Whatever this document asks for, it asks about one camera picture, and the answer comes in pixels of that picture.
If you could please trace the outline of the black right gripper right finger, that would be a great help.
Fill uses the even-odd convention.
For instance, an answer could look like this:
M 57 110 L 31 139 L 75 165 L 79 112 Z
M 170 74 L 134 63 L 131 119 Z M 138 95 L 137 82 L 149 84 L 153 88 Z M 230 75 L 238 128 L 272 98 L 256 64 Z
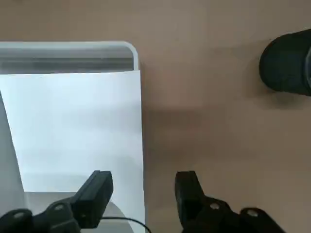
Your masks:
M 283 233 L 262 209 L 247 207 L 239 213 L 227 202 L 204 194 L 195 171 L 176 173 L 175 198 L 184 233 Z

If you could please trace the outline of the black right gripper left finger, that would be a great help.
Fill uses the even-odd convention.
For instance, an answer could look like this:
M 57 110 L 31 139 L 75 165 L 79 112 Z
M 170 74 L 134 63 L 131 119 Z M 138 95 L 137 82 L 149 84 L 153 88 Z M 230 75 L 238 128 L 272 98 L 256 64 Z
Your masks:
M 71 197 L 51 203 L 34 215 L 29 209 L 14 209 L 0 218 L 2 233 L 79 233 L 95 229 L 113 193 L 110 171 L 94 171 Z

